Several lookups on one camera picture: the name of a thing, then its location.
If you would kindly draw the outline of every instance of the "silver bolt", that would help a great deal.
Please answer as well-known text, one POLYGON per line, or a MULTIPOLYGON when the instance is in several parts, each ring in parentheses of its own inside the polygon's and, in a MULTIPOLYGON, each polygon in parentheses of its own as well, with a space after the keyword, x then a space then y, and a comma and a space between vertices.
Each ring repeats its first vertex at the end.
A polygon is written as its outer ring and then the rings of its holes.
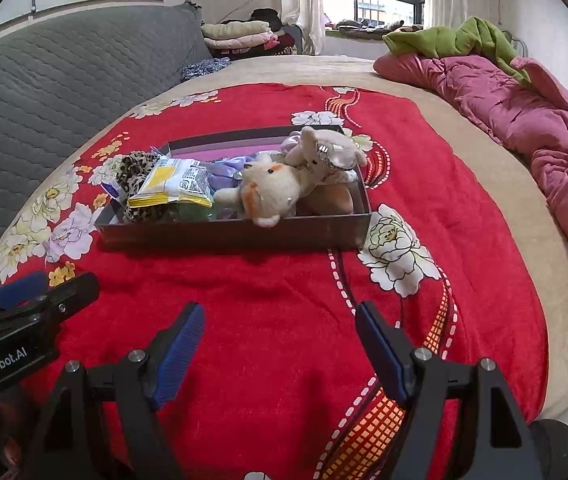
POLYGON ((128 360, 133 363, 139 363, 145 357, 146 352, 144 352, 143 350, 132 350, 128 353, 128 360))
POLYGON ((64 369, 70 374, 77 372, 80 369, 80 361, 69 361, 64 365, 64 369))
POLYGON ((493 370, 495 370, 497 365, 495 364, 495 361, 489 359, 488 357, 485 357, 480 361, 480 366, 487 372, 492 372, 493 370))
POLYGON ((431 352, 428 348, 418 348, 415 350, 415 357, 417 357, 420 361, 426 362, 433 357, 433 352, 431 352))

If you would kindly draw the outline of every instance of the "pink blanket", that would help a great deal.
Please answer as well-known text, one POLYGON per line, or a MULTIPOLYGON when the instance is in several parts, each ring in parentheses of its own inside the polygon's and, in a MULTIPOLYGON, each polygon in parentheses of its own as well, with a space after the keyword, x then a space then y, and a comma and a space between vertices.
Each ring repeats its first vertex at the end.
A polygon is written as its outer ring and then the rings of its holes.
POLYGON ((435 90, 504 148, 522 154, 568 239, 568 92, 537 61, 516 58, 527 89, 481 56, 426 59, 417 54, 376 60, 376 72, 435 90))

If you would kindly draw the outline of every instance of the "gray quilted cover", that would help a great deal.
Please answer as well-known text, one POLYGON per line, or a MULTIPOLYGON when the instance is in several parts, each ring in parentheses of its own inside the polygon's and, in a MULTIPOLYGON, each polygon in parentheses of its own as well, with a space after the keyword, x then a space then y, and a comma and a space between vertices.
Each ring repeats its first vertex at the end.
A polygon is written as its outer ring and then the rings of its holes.
POLYGON ((200 24, 188 4, 109 7, 0 38, 0 237, 77 148, 210 58, 200 24))

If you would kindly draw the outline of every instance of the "box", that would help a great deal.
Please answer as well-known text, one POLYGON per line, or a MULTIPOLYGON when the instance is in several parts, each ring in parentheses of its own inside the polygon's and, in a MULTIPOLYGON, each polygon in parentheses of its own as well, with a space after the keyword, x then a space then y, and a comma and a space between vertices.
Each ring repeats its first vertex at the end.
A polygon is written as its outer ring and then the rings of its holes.
MULTIPOLYGON (((322 126, 341 131, 339 126, 322 126)), ((190 137, 168 142, 159 151, 173 158, 216 160, 277 150, 294 126, 276 126, 190 137)), ((360 170, 349 185, 354 212, 351 215, 295 216, 275 227, 257 227, 251 220, 213 220, 181 223, 122 223, 123 207, 115 200, 104 208, 95 225, 108 250, 128 248, 185 248, 203 251, 245 249, 318 250, 360 249, 370 223, 370 203, 360 170)))

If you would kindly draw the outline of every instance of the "beige bed sheet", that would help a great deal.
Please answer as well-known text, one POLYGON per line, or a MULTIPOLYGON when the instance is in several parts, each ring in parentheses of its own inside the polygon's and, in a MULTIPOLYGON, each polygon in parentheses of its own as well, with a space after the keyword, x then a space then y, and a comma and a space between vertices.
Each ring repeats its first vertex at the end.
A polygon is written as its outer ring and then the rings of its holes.
MULTIPOLYGON (((374 72, 372 62, 363 59, 282 56, 236 61, 221 72, 176 86, 149 102, 263 82, 352 86, 405 97, 419 106, 424 118, 475 173, 506 218, 535 283, 548 326, 549 377, 542 414, 553 417, 568 408, 568 244, 528 171, 438 96, 387 81, 374 72)), ((111 127, 91 139, 60 170, 111 127)))

